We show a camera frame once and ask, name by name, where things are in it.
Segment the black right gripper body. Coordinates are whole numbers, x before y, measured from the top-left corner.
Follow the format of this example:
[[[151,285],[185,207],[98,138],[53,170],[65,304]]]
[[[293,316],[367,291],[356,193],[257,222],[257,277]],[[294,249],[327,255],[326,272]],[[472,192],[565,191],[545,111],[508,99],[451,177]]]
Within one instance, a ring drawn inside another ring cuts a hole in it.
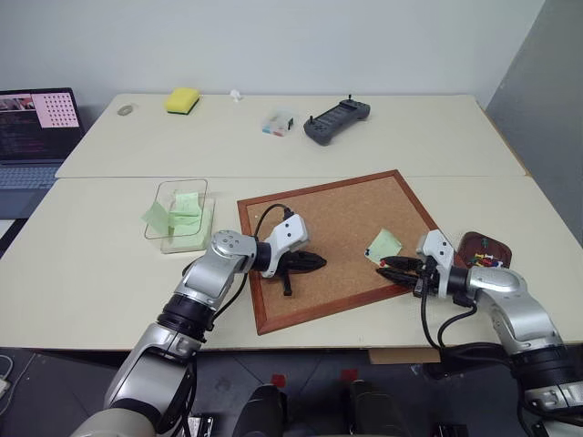
[[[440,274],[437,271],[437,261],[434,257],[425,260],[409,258],[407,264],[415,272],[416,283],[413,294],[421,298],[423,294],[436,296],[438,294]]]

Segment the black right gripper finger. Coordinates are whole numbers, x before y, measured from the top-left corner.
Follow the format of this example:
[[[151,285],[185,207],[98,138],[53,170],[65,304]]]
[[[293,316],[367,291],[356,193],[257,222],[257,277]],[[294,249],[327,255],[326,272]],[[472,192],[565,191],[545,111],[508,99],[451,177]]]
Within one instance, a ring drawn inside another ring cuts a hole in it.
[[[381,265],[392,269],[420,269],[422,261],[410,257],[390,256],[382,258]]]
[[[398,269],[379,268],[376,272],[400,287],[414,287],[417,283],[416,274],[400,271]]]

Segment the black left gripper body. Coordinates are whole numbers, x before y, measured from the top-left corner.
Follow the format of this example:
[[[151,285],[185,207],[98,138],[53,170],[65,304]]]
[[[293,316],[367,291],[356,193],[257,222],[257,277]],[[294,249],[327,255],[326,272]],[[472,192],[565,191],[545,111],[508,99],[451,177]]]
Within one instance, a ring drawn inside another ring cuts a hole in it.
[[[287,251],[281,255],[278,261],[276,275],[281,276],[289,270],[304,270],[304,252],[302,250]]]

